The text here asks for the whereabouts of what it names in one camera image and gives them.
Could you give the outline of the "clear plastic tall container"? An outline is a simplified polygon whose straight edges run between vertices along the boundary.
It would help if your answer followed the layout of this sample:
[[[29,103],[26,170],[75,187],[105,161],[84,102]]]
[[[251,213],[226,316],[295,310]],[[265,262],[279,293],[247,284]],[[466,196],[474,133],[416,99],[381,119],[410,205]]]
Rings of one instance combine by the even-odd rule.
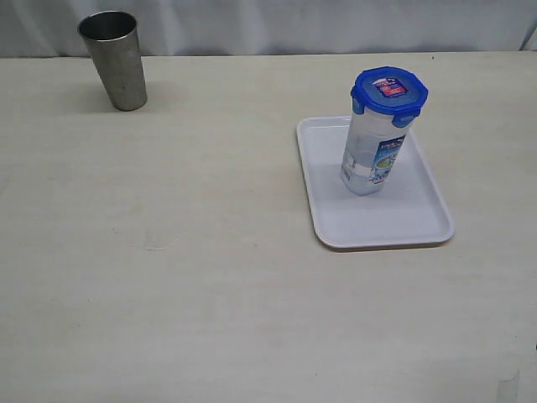
[[[365,196],[383,188],[410,127],[395,126],[393,115],[353,109],[341,163],[349,191]]]

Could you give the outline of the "blue snap-lock container lid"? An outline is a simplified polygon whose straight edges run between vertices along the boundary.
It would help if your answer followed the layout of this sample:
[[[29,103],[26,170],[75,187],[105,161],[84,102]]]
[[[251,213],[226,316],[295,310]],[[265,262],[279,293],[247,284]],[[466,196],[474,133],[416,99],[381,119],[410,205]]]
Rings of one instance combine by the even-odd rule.
[[[429,91],[415,74],[383,66],[362,71],[350,95],[354,113],[361,115],[368,109],[392,117],[396,128],[405,128],[420,115]]]

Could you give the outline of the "stainless steel tumbler cup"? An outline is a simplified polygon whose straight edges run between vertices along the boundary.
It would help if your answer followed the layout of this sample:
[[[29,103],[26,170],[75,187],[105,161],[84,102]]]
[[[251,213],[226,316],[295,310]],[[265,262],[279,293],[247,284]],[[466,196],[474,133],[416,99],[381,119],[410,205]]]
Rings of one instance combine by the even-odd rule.
[[[122,11],[102,11],[82,19],[77,28],[111,104],[133,111],[148,101],[136,18]]]

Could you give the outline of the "white rectangular plastic tray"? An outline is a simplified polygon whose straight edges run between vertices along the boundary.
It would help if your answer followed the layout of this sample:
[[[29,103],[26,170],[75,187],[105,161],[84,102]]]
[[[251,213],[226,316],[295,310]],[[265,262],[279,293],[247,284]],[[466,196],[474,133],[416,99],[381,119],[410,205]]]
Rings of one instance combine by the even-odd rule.
[[[455,224],[413,132],[379,192],[351,193],[341,180],[348,116],[305,118],[296,137],[316,237],[335,250],[391,249],[449,241]]]

